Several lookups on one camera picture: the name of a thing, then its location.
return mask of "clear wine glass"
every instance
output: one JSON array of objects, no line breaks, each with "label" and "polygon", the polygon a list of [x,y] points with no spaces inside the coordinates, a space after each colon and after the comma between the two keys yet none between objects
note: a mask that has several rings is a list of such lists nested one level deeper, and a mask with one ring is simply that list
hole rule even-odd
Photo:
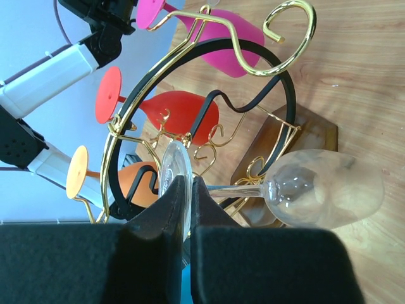
[{"label": "clear wine glass", "polygon": [[191,225],[192,168],[187,150],[180,141],[172,141],[162,158],[159,174],[159,197],[162,197],[176,176],[185,179],[184,237],[187,238]]},{"label": "clear wine glass", "polygon": [[[163,164],[162,187],[167,189],[175,175],[184,175],[191,194],[190,158],[180,142],[169,144]],[[324,229],[369,217],[381,207],[384,197],[379,168],[351,155],[320,149],[283,155],[269,168],[261,184],[207,188],[212,197],[262,197],[283,223]],[[191,195],[186,200],[188,216]]]}]

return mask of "gold curled handle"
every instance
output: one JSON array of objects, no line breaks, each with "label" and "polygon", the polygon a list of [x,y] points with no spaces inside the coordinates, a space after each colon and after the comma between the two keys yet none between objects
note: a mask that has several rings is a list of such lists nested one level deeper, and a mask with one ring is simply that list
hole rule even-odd
[{"label": "gold curled handle", "polygon": [[151,144],[153,150],[156,150],[156,148],[158,147],[159,141],[162,136],[169,137],[170,142],[181,141],[183,143],[183,145],[185,146],[185,148],[188,149],[190,147],[191,141],[192,141],[191,133],[188,132],[188,133],[186,133],[186,135],[183,135],[183,134],[176,134],[176,133],[167,131],[165,129],[165,125],[170,118],[170,110],[165,109],[165,111],[166,111],[166,115],[163,113],[160,113],[160,115],[162,115],[163,118],[162,118],[162,120],[158,120],[158,122],[160,123],[160,128],[159,128],[158,133],[156,134],[156,136],[154,138],[149,139],[149,143]]},{"label": "gold curled handle", "polygon": [[[306,12],[307,18],[308,18],[308,27],[307,31],[305,33],[304,39],[302,40],[301,44],[297,48],[297,50],[291,55],[290,58],[282,62],[281,64],[270,68],[269,70],[257,70],[253,68],[251,65],[249,65],[246,60],[243,57],[242,50],[240,49],[240,44],[239,44],[239,38],[237,35],[237,32],[235,30],[234,25],[232,24],[231,21],[217,17],[217,16],[211,16],[210,14],[210,7],[208,5],[203,6],[200,9],[200,13],[190,13],[186,11],[172,11],[168,13],[162,20],[158,22],[154,27],[148,28],[150,31],[155,31],[158,28],[160,28],[164,23],[166,23],[171,17],[173,16],[185,16],[185,17],[190,17],[190,18],[195,18],[195,20],[201,20],[203,22],[216,22],[220,23],[229,30],[230,32],[230,38],[232,40],[232,45],[234,47],[235,55],[236,58],[238,59],[239,64],[241,67],[249,74],[259,76],[259,77],[270,77],[270,76],[275,76],[277,74],[280,74],[284,72],[288,67],[290,67],[300,55],[305,52],[306,48],[309,46],[309,43],[311,42],[315,29],[316,29],[316,12],[315,9],[313,8],[312,5],[310,5],[308,2],[303,1],[303,0],[292,0],[292,1],[287,1],[284,2],[280,5],[278,5],[273,11],[266,17],[265,21],[263,22],[262,30],[263,33],[269,37],[271,40],[281,44],[284,42],[284,37],[281,35],[278,35],[274,33],[272,30],[270,30],[269,26],[270,23],[274,20],[276,16],[278,16],[281,12],[288,10],[290,8],[301,8]],[[195,31],[196,26],[195,22],[193,23],[193,27],[191,28],[190,32],[187,35],[187,39],[184,42],[187,42],[190,40],[190,37]]]},{"label": "gold curled handle", "polygon": [[246,176],[249,181],[252,181],[252,182],[261,181],[263,179],[263,177],[252,174],[252,168],[257,162],[261,162],[261,166],[260,166],[261,168],[260,168],[259,172],[262,171],[262,169],[265,167],[265,158],[263,156],[255,157],[246,168]]},{"label": "gold curled handle", "polygon": [[209,169],[211,169],[211,167],[214,165],[214,163],[216,161],[216,149],[212,144],[210,144],[208,142],[206,144],[201,145],[194,151],[194,160],[199,161],[199,160],[205,160],[208,158],[207,156],[198,156],[198,152],[200,152],[200,150],[205,147],[211,148],[211,150],[213,151],[213,159],[211,160],[209,165],[205,168],[205,170],[202,171],[201,174],[197,174],[197,173],[193,172],[195,175],[198,175],[198,176],[203,176]]}]

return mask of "white robotic arm segment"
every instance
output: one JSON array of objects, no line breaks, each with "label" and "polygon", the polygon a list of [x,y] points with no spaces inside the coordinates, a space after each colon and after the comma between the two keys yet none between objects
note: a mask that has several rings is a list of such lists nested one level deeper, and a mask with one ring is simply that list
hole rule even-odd
[{"label": "white robotic arm segment", "polygon": [[98,66],[85,44],[74,44],[1,87],[0,105],[14,118],[23,118]]}]

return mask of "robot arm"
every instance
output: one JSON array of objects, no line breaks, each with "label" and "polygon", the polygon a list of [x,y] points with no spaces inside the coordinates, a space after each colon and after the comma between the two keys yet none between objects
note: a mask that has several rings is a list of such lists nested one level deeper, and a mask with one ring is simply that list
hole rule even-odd
[{"label": "robot arm", "polygon": [[56,51],[0,84],[0,105],[16,119],[24,118],[61,91],[115,60],[122,35],[130,25],[131,0],[60,0],[90,24],[92,34]]},{"label": "robot arm", "polygon": [[[61,91],[119,57],[130,35],[132,0],[59,0],[89,23],[91,35],[49,54],[0,83],[0,160],[66,184],[70,157],[45,141],[23,118]],[[87,179],[80,195],[102,206],[99,181]]]}]

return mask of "gold metal rack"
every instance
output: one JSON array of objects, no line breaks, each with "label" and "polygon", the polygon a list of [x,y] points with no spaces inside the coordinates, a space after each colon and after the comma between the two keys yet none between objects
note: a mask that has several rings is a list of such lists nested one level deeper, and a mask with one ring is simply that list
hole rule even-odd
[{"label": "gold metal rack", "polygon": [[[131,142],[135,142],[135,143],[139,143],[141,145],[143,145],[149,152],[149,154],[151,154],[151,156],[153,157],[153,160],[156,162],[156,166],[158,168],[158,170],[160,170],[161,168],[161,161],[159,159],[159,157],[157,156],[156,152],[155,152],[155,148],[158,144],[159,138],[163,135],[169,135],[169,137],[171,137],[172,140],[181,140],[183,142],[183,144],[185,145],[186,148],[189,148],[190,143],[192,138],[190,137],[190,134],[168,134],[167,132],[165,132],[164,130],[164,123],[165,123],[165,119],[169,119],[170,117],[170,113],[167,113],[167,115],[165,115],[162,123],[161,123],[161,128],[158,132],[158,135],[154,138],[151,139],[151,141],[147,141],[138,137],[131,137],[131,136],[126,136],[126,135],[120,135],[124,130],[125,130],[125,126],[128,124],[128,122],[130,121],[130,117],[132,116],[132,113],[135,111],[135,109],[138,107],[139,103],[141,102],[142,97],[145,95],[145,93],[156,83],[156,81],[159,79],[159,77],[165,73],[167,71],[167,69],[169,69],[172,65],[174,65],[180,58],[182,58],[183,56],[185,56],[192,48],[194,48],[200,37],[201,34],[207,24],[207,22],[215,22],[215,23],[220,23],[224,26],[226,26],[226,28],[229,30],[230,32],[230,38],[232,40],[232,46],[234,48],[235,51],[235,55],[238,59],[239,64],[241,65],[241,67],[249,74],[254,75],[254,76],[258,76],[258,77],[272,77],[272,76],[276,76],[284,71],[286,71],[286,69],[288,69],[295,61],[296,59],[298,59],[298,57],[300,57],[300,55],[303,54],[303,52],[305,52],[306,48],[309,45],[309,42],[311,41],[311,39],[313,38],[314,32],[315,32],[315,28],[316,28],[316,15],[315,15],[315,10],[312,7],[312,5],[308,4],[306,1],[303,0],[293,0],[293,1],[287,1],[284,2],[282,4],[280,4],[279,6],[277,6],[265,19],[265,21],[263,22],[263,33],[265,34],[265,36],[269,37],[271,40],[277,42],[277,43],[283,43],[284,38],[276,33],[274,33],[272,30],[270,30],[269,26],[270,23],[274,20],[274,18],[276,16],[278,16],[281,12],[290,9],[290,8],[301,8],[302,10],[304,10],[307,14],[307,18],[308,18],[308,28],[306,31],[306,34],[304,36],[304,39],[302,40],[301,44],[299,45],[299,47],[297,48],[297,50],[291,55],[290,58],[288,58],[287,60],[285,60],[284,62],[282,62],[281,64],[272,67],[268,70],[257,70],[253,67],[251,67],[244,59],[243,55],[242,55],[242,51],[240,48],[240,44],[239,44],[239,40],[238,40],[238,36],[235,30],[235,27],[233,26],[233,24],[224,19],[224,18],[220,18],[217,16],[211,16],[211,8],[208,5],[204,5],[201,7],[201,9],[199,10],[198,13],[191,13],[191,12],[186,12],[186,11],[172,11],[171,13],[168,13],[160,22],[158,22],[157,25],[155,25],[154,27],[148,28],[149,31],[155,31],[157,29],[159,29],[163,24],[165,24],[170,18],[174,17],[174,16],[186,16],[186,17],[190,17],[190,18],[194,18],[194,22],[191,26],[191,29],[189,31],[189,33],[187,34],[187,37],[177,46],[175,47],[172,51],[170,51],[166,56],[164,56],[159,62],[157,62],[157,64],[155,64],[150,71],[154,70],[157,67],[160,67],[162,63],[164,63],[164,61],[166,61],[168,58],[171,58],[170,60],[168,60],[152,77],[151,79],[145,84],[144,87],[142,87],[142,89],[139,90],[139,92],[137,92],[136,97],[134,98],[134,100],[131,102],[131,104],[127,107],[127,109],[125,110],[125,112],[123,111],[119,111],[115,116],[114,119],[108,124],[108,130],[109,130],[109,134],[107,136],[107,140],[106,140],[106,145],[104,147],[104,153],[103,153],[103,160],[102,160],[102,164],[101,164],[101,175],[100,175],[100,183],[101,183],[101,191],[102,191],[102,196],[103,196],[103,215],[104,215],[104,221],[106,222],[109,218],[109,205],[108,205],[108,185],[109,185],[109,180],[108,180],[108,170],[109,170],[109,166],[111,163],[111,157],[112,154],[114,152],[114,149],[116,148],[117,142],[118,140],[122,140],[122,141],[131,141]],[[197,32],[195,38],[193,40],[191,40],[191,37],[194,35],[194,33]],[[296,132],[299,130],[299,127],[295,127],[293,125],[290,125],[289,123],[283,121],[281,118],[278,118],[274,115],[272,115],[271,113],[268,113],[265,109],[263,109],[262,107],[258,106],[258,108],[262,111],[264,111],[265,113],[267,113],[269,116],[274,117],[275,119],[279,120],[282,122],[282,127],[280,128],[280,132],[278,135],[278,141],[280,140],[280,136],[281,136],[281,132],[283,131],[284,127],[288,127],[288,136],[287,136],[287,140],[284,144],[283,147],[283,151],[277,156],[281,156],[282,153],[285,151],[285,149],[287,148],[287,146],[289,145],[289,143],[291,142],[292,138],[295,136]],[[243,119],[245,118],[246,114],[243,114],[237,127],[235,128],[233,134],[230,136],[229,139],[227,139],[225,142],[223,143],[215,143],[212,140],[212,134],[214,133],[215,130],[219,129],[221,135],[223,136],[223,126],[222,125],[216,125],[210,134],[209,137],[209,142],[207,142],[206,144],[200,146],[196,152],[194,153],[194,159],[195,160],[202,160],[203,158],[206,158],[206,156],[199,156],[199,152],[203,147],[209,147],[213,150],[214,153],[214,157],[213,160],[211,161],[211,163],[209,164],[208,168],[206,168],[200,175],[205,174],[214,164],[215,160],[216,160],[216,149],[225,146],[226,144],[228,144],[237,134],[238,130],[240,129],[240,125],[243,121]],[[250,164],[249,168],[247,169],[247,178],[246,179],[242,179],[239,180],[238,182],[241,183],[249,183],[249,182],[260,182],[263,178],[263,176],[256,176],[256,175],[252,175],[251,174],[251,168],[252,166],[258,162],[261,161],[263,163],[264,159],[262,158],[257,158],[255,160],[252,161],[252,163]]]},{"label": "gold metal rack", "polygon": [[[267,111],[266,109],[264,109],[260,105],[257,105],[256,107],[258,109],[260,109],[261,111],[265,112],[268,116],[274,118],[275,120],[278,120],[282,124],[281,124],[280,130],[278,131],[278,137],[277,137],[276,143],[275,143],[275,145],[273,147],[273,150],[269,154],[267,160],[265,160],[263,158],[263,156],[258,156],[256,158],[254,158],[250,162],[250,164],[248,164],[248,166],[246,168],[246,177],[237,180],[234,183],[235,185],[257,185],[257,184],[262,183],[262,181],[264,180],[266,174],[265,173],[260,174],[260,175],[259,174],[254,174],[252,172],[252,169],[255,167],[255,165],[257,163],[261,163],[260,169],[258,170],[259,172],[262,171],[262,169],[264,169],[266,167],[266,164],[270,161],[270,159],[272,159],[275,148],[278,146],[278,144],[280,142],[282,132],[284,131],[285,128],[287,128],[286,140],[285,140],[285,142],[283,144],[283,147],[282,147],[281,151],[276,156],[275,160],[278,160],[284,154],[285,150],[289,147],[292,140],[295,138],[297,132],[301,129],[300,126],[295,126],[295,125],[292,125],[292,124],[286,122],[285,120],[282,120],[281,118],[279,118],[279,117],[275,116],[274,114],[270,113],[269,111]],[[249,200],[249,198],[239,198],[237,201],[235,201],[231,205],[227,206],[225,211],[229,210],[231,207],[235,207],[235,209],[230,214],[231,217],[234,217],[240,211],[240,209],[243,208],[243,206],[247,203],[248,200]]]}]

